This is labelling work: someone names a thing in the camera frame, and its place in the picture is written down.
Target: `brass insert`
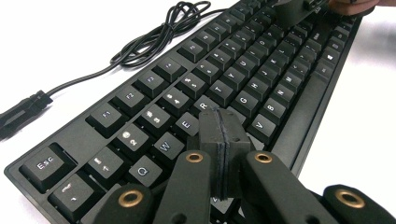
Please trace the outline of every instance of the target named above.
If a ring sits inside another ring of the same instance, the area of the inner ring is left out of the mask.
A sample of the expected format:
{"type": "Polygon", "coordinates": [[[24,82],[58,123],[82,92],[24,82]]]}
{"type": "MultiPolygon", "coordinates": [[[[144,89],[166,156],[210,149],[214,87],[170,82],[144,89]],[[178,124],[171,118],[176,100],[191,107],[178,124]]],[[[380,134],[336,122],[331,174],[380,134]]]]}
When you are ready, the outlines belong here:
{"type": "Polygon", "coordinates": [[[272,157],[265,154],[265,153],[257,153],[256,156],[254,157],[256,161],[262,162],[262,163],[270,163],[272,161],[272,157]]]}
{"type": "Polygon", "coordinates": [[[189,162],[200,162],[204,159],[204,157],[199,154],[199,153],[190,153],[189,155],[187,155],[186,160],[189,162]]]}
{"type": "Polygon", "coordinates": [[[140,192],[139,190],[136,190],[136,189],[131,189],[131,190],[128,190],[128,191],[123,192],[123,193],[120,195],[120,197],[119,197],[119,204],[120,204],[122,207],[133,207],[133,206],[135,206],[135,205],[138,205],[140,202],[142,202],[142,200],[143,200],[143,194],[142,194],[142,192],[140,192]],[[130,200],[127,200],[126,197],[127,197],[128,195],[134,195],[134,196],[136,196],[136,198],[133,199],[133,200],[131,200],[131,201],[130,201],[130,200]]]}
{"type": "Polygon", "coordinates": [[[365,205],[365,202],[363,198],[361,198],[359,195],[355,194],[352,191],[346,190],[346,189],[338,189],[335,192],[335,197],[341,202],[349,207],[353,208],[363,208],[365,205]]]}

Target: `keycap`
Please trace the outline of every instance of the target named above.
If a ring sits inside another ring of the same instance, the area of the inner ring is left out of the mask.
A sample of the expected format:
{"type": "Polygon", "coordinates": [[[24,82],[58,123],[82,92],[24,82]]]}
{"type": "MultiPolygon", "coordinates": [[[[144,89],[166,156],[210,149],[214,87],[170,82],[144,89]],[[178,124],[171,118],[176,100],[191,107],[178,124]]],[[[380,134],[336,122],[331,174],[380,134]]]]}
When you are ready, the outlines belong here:
{"type": "Polygon", "coordinates": [[[213,108],[219,108],[219,105],[203,95],[192,105],[190,112],[198,118],[199,113],[213,108]]]}
{"type": "Polygon", "coordinates": [[[206,55],[206,50],[191,40],[186,42],[177,52],[192,63],[197,63],[206,55]]]}
{"type": "Polygon", "coordinates": [[[212,50],[218,43],[219,41],[213,37],[212,35],[208,34],[205,31],[201,31],[194,39],[193,41],[197,44],[199,44],[202,48],[204,48],[206,51],[212,50]]]}
{"type": "Polygon", "coordinates": [[[209,86],[193,73],[189,73],[177,83],[177,88],[192,100],[197,100],[209,86]]]}
{"type": "Polygon", "coordinates": [[[76,167],[76,164],[55,144],[42,148],[21,167],[21,172],[44,193],[76,167]]]}
{"type": "Polygon", "coordinates": [[[158,158],[158,160],[168,168],[173,168],[177,160],[177,156],[181,153],[184,147],[184,144],[180,142],[180,140],[167,132],[158,139],[150,153],[154,155],[155,158],[158,158]]]}
{"type": "Polygon", "coordinates": [[[231,106],[242,115],[251,119],[259,108],[259,101],[245,91],[239,92],[231,106]]]}
{"type": "Polygon", "coordinates": [[[153,135],[160,137],[174,122],[168,113],[157,105],[152,105],[137,119],[145,129],[149,130],[153,135]]]}
{"type": "Polygon", "coordinates": [[[233,64],[233,59],[221,49],[215,49],[207,58],[207,60],[220,68],[221,71],[226,70],[233,64]]]}
{"type": "Polygon", "coordinates": [[[247,131],[257,139],[268,145],[274,137],[276,125],[261,114],[258,114],[247,127],[247,131]]]}
{"type": "Polygon", "coordinates": [[[227,69],[220,80],[234,91],[240,91],[248,82],[248,78],[234,67],[227,69]]]}
{"type": "Polygon", "coordinates": [[[175,87],[164,94],[158,102],[166,111],[169,111],[177,118],[180,117],[192,103],[193,101],[186,94],[175,87]]]}
{"type": "Polygon", "coordinates": [[[278,84],[271,93],[271,97],[286,108],[291,106],[291,101],[294,99],[294,95],[295,93],[293,91],[289,90],[282,84],[278,84]]]}
{"type": "Polygon", "coordinates": [[[127,120],[109,103],[100,105],[87,117],[87,122],[105,138],[113,135],[127,120]]]}
{"type": "Polygon", "coordinates": [[[286,115],[286,107],[270,97],[265,102],[264,106],[260,108],[259,112],[274,124],[280,125],[286,115]]]}
{"type": "Polygon", "coordinates": [[[164,58],[153,68],[153,71],[166,81],[174,82],[186,71],[186,68],[176,63],[171,58],[164,58]]]}
{"type": "Polygon", "coordinates": [[[150,137],[133,123],[126,127],[114,140],[114,145],[132,161],[139,160],[151,144],[150,137]]]}
{"type": "Polygon", "coordinates": [[[77,172],[53,191],[49,200],[74,223],[85,215],[103,194],[102,189],[92,179],[82,172],[77,172]]]}
{"type": "Polygon", "coordinates": [[[153,71],[148,71],[139,77],[135,83],[136,87],[151,99],[158,96],[169,83],[153,71]]]}
{"type": "Polygon", "coordinates": [[[137,114],[149,103],[149,98],[132,86],[117,93],[112,102],[130,117],[137,114]]]}
{"type": "Polygon", "coordinates": [[[242,47],[231,39],[225,40],[220,49],[228,55],[231,55],[234,60],[239,58],[243,53],[242,47]]]}
{"type": "Polygon", "coordinates": [[[253,77],[244,88],[244,91],[256,98],[258,101],[263,102],[267,97],[270,88],[267,84],[260,81],[258,78],[253,77]]]}
{"type": "Polygon", "coordinates": [[[258,66],[245,55],[242,55],[236,60],[234,67],[245,76],[252,77],[258,66]]]}
{"type": "Polygon", "coordinates": [[[103,187],[111,189],[128,170],[128,165],[120,155],[104,147],[88,161],[86,169],[103,187]]]}
{"type": "Polygon", "coordinates": [[[199,132],[199,121],[192,114],[186,112],[172,127],[172,131],[183,140],[195,136],[199,132]]]}
{"type": "Polygon", "coordinates": [[[125,176],[128,181],[140,183],[146,187],[154,187],[162,179],[163,169],[146,155],[140,158],[125,176]]]}
{"type": "Polygon", "coordinates": [[[192,72],[209,85],[212,85],[221,75],[221,70],[207,60],[199,63],[192,72]]]}
{"type": "Polygon", "coordinates": [[[205,31],[220,42],[228,36],[227,30],[216,22],[210,22],[209,28],[207,28],[205,31]]]}
{"type": "Polygon", "coordinates": [[[206,92],[214,102],[222,107],[226,107],[234,98],[236,92],[222,81],[217,80],[206,92]]]}

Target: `keyboard cable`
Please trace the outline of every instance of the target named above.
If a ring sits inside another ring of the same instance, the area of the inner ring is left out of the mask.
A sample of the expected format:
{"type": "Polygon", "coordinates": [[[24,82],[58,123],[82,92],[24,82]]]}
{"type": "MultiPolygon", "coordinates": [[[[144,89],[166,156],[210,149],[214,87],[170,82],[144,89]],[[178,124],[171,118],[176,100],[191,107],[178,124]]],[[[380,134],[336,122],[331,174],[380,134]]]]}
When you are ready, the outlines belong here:
{"type": "Polygon", "coordinates": [[[8,111],[0,114],[0,140],[11,137],[17,130],[25,126],[34,117],[40,114],[50,103],[53,94],[80,82],[99,77],[111,71],[117,66],[137,68],[149,63],[155,56],[171,43],[174,37],[184,35],[194,28],[201,19],[225,9],[218,9],[203,14],[211,4],[209,1],[198,3],[178,2],[169,8],[165,23],[161,24],[151,32],[141,35],[125,45],[111,60],[105,69],[68,81],[54,89],[44,93],[38,91],[29,98],[20,101],[8,111]]]}

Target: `black keyboard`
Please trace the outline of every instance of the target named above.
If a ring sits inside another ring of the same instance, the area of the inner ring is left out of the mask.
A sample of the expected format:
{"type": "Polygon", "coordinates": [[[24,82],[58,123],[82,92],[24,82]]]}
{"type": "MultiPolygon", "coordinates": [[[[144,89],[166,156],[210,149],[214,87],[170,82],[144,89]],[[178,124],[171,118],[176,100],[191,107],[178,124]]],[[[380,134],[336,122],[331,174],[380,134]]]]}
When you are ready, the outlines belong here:
{"type": "MultiPolygon", "coordinates": [[[[241,1],[5,173],[50,222],[92,223],[120,186],[161,186],[198,134],[199,113],[221,107],[237,115],[257,150],[298,175],[360,21],[322,9],[284,29],[264,0],[241,1]]],[[[238,199],[211,204],[213,223],[245,223],[238,199]]]]}

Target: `cable plug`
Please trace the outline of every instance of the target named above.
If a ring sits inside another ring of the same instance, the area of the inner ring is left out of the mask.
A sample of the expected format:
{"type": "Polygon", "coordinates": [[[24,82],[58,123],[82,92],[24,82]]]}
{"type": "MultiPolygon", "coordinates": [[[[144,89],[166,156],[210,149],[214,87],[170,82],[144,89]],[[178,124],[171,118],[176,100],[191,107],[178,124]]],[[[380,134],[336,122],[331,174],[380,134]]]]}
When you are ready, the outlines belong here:
{"type": "Polygon", "coordinates": [[[0,140],[10,137],[27,120],[38,115],[50,103],[52,103],[52,99],[43,91],[38,91],[1,114],[0,140]]]}

